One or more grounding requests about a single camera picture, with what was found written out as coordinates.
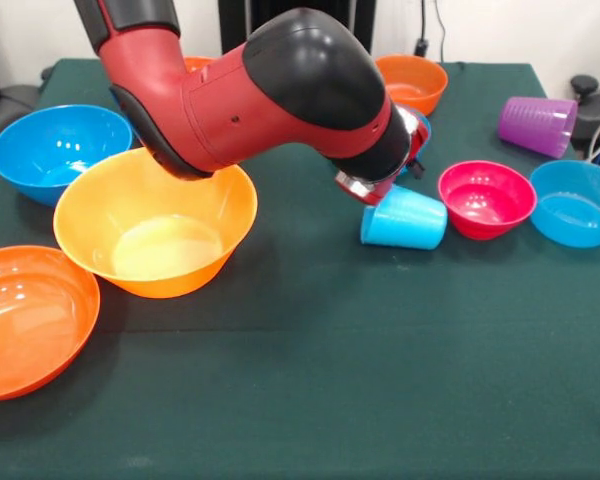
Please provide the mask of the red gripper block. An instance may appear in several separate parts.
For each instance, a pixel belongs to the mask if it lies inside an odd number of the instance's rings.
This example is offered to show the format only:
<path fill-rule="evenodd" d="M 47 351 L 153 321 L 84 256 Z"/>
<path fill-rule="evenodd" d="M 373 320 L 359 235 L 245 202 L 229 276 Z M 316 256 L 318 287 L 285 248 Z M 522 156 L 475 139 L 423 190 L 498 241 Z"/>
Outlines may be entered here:
<path fill-rule="evenodd" d="M 430 140 L 429 121 L 421 112 L 411 107 L 398 107 L 397 111 L 409 137 L 406 157 L 395 173 L 371 188 L 363 200 L 367 205 L 377 205 L 401 175 L 410 173 L 414 178 L 421 179 L 425 172 L 424 166 L 420 163 L 420 156 Z"/>

